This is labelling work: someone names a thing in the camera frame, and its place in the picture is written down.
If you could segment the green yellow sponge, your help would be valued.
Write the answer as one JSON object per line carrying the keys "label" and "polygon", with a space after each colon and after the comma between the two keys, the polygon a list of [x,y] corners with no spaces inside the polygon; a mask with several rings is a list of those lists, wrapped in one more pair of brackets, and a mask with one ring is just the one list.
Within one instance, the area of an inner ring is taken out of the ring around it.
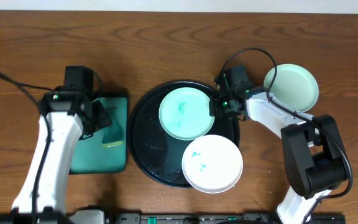
{"label": "green yellow sponge", "polygon": [[103,129],[102,147],[120,146],[124,142],[124,131],[117,120],[117,109],[108,110],[111,125]]}

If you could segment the light green plate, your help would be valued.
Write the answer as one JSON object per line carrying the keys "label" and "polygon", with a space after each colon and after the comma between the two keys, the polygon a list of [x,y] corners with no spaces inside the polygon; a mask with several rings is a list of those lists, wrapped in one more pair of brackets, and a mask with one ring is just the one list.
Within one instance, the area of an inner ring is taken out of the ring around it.
{"label": "light green plate", "polygon": [[170,136],[189,141],[205,135],[213,126],[215,117],[209,113],[209,96],[192,87],[181,87],[169,92],[158,109],[162,128]]}
{"label": "light green plate", "polygon": [[319,96],[318,83],[314,76],[307,69],[295,64],[281,64],[277,68],[270,94],[274,95],[274,101],[281,101],[292,111],[310,110]]}

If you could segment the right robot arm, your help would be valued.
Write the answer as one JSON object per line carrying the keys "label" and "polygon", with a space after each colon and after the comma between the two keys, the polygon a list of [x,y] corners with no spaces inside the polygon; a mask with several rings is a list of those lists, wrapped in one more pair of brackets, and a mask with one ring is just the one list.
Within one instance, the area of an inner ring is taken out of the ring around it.
{"label": "right robot arm", "polygon": [[313,116],[296,104],[318,87],[307,77],[282,75],[281,66],[255,87],[244,66],[224,68],[214,79],[219,93],[211,98],[212,116],[256,121],[282,141],[285,173],[290,188],[276,208],[277,223],[309,223],[324,199],[342,197],[352,186],[352,169],[334,118]]}

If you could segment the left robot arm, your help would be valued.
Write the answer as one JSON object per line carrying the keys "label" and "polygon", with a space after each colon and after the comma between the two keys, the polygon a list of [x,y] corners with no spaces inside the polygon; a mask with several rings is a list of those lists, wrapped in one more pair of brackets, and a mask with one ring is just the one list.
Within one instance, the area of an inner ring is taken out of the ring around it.
{"label": "left robot arm", "polygon": [[80,91],[52,91],[39,101],[39,136],[29,172],[0,223],[107,223],[100,208],[66,213],[67,180],[78,141],[111,125],[103,104]]}

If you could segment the dark green rectangular water tray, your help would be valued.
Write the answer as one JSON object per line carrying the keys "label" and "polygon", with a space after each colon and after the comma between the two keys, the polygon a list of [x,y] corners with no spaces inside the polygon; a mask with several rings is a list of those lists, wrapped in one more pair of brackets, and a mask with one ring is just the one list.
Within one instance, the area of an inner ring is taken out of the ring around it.
{"label": "dark green rectangular water tray", "polygon": [[124,131],[124,142],[120,146],[102,147],[103,129],[91,138],[78,141],[70,174],[116,173],[126,168],[127,96],[110,92],[97,100],[102,102],[107,111],[110,108],[117,109],[117,120]]}

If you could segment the round black serving tray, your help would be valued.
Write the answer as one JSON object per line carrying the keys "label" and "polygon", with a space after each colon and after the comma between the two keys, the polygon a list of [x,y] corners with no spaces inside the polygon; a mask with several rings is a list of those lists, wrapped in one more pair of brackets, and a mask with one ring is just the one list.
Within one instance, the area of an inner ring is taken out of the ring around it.
{"label": "round black serving tray", "polygon": [[169,187],[188,189],[181,160],[190,141],[176,139],[162,127],[158,110],[163,98],[181,87],[201,90],[208,96],[218,93],[213,87],[192,80],[161,84],[146,93],[132,110],[127,125],[127,145],[138,167],[154,181]]}

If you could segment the white plate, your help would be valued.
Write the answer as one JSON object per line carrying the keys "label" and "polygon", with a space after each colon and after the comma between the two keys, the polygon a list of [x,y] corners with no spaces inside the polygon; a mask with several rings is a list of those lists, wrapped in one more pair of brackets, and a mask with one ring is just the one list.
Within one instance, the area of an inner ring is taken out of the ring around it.
{"label": "white plate", "polygon": [[235,186],[242,175],[239,148],[219,135],[192,141],[183,153],[181,168],[189,184],[207,194],[219,194]]}

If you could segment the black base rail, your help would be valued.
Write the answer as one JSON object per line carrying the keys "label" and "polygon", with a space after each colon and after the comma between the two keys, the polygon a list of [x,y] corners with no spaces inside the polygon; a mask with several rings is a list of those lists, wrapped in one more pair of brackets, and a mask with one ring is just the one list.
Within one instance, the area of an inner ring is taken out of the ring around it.
{"label": "black base rail", "polygon": [[232,214],[172,214],[172,213],[117,213],[106,214],[104,222],[108,224],[220,224],[220,223],[255,223],[255,224],[346,224],[341,214],[314,214],[303,216],[284,216],[277,213],[250,212]]}

